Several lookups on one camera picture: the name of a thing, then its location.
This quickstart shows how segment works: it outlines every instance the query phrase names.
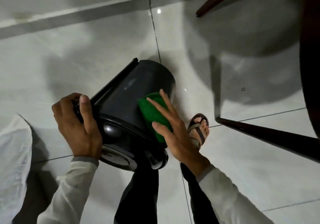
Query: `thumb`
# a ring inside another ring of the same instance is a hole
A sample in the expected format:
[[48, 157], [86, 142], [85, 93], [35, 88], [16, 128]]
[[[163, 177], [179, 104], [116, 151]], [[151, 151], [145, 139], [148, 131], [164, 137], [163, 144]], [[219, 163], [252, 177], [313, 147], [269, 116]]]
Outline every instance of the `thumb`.
[[165, 125], [153, 121], [152, 127], [158, 134], [164, 137], [167, 145], [176, 140], [176, 136], [174, 135], [174, 133], [172, 133]]
[[90, 99], [84, 94], [80, 96], [80, 113], [83, 118], [84, 129], [87, 133], [91, 133], [96, 127], [96, 121], [92, 115]]

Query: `glossy floor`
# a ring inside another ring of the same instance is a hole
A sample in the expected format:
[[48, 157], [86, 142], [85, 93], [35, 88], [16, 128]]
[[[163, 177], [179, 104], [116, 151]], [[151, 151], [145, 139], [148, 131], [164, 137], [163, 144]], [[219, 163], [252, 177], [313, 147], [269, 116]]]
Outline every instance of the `glossy floor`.
[[[138, 57], [173, 73], [183, 120], [203, 113], [213, 126], [201, 152], [260, 210], [275, 223], [318, 223], [320, 165], [214, 121], [315, 137], [299, 76], [299, 0], [231, 0], [196, 18], [204, 1], [0, 40], [0, 127], [17, 112], [34, 128], [33, 168], [48, 196], [72, 158], [51, 105], [74, 91], [92, 96]], [[159, 174], [158, 223], [193, 223], [178, 161], [169, 155]], [[131, 176], [101, 163], [81, 223], [112, 223]]]

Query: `white sleeve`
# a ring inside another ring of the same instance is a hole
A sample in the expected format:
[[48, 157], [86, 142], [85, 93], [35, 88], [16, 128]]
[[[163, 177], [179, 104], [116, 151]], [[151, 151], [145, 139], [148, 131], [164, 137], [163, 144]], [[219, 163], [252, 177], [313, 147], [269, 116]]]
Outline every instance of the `white sleeve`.
[[197, 178], [211, 202], [220, 223], [273, 224], [251, 201], [241, 194], [231, 179], [211, 165]]
[[37, 224], [79, 224], [98, 164], [91, 157], [74, 157], [69, 171], [60, 177], [50, 205], [38, 216]]

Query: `green sponge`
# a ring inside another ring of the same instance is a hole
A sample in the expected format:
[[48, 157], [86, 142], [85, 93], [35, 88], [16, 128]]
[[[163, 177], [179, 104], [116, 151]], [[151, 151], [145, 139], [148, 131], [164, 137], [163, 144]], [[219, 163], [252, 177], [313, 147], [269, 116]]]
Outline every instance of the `green sponge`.
[[158, 92], [150, 93], [147, 96], [138, 100], [138, 105], [139, 105], [140, 110], [142, 112], [143, 118], [146, 121], [146, 126], [153, 134], [155, 134], [155, 137], [157, 138], [157, 140], [159, 142], [164, 143], [164, 142], [166, 142], [165, 138], [162, 135], [158, 134], [153, 129], [152, 122], [156, 121], [162, 125], [165, 125], [166, 127], [168, 127], [168, 129], [171, 132], [172, 132], [172, 127], [171, 127], [169, 121], [147, 100], [147, 98], [150, 98], [150, 99], [156, 101], [158, 104], [160, 104], [165, 109], [168, 109], [168, 107], [167, 107], [165, 101], [163, 100], [163, 98], [161, 97], [160, 93], [158, 93]]

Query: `black pants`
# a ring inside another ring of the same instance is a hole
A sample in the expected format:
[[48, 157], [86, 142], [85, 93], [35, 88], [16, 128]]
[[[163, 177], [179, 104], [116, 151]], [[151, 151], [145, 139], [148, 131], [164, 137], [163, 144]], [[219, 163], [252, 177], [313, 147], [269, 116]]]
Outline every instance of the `black pants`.
[[[195, 224], [217, 223], [211, 203], [201, 190], [195, 176], [181, 164], [184, 179], [188, 182], [191, 210]], [[157, 224], [158, 170], [137, 169], [124, 190], [114, 224]]]

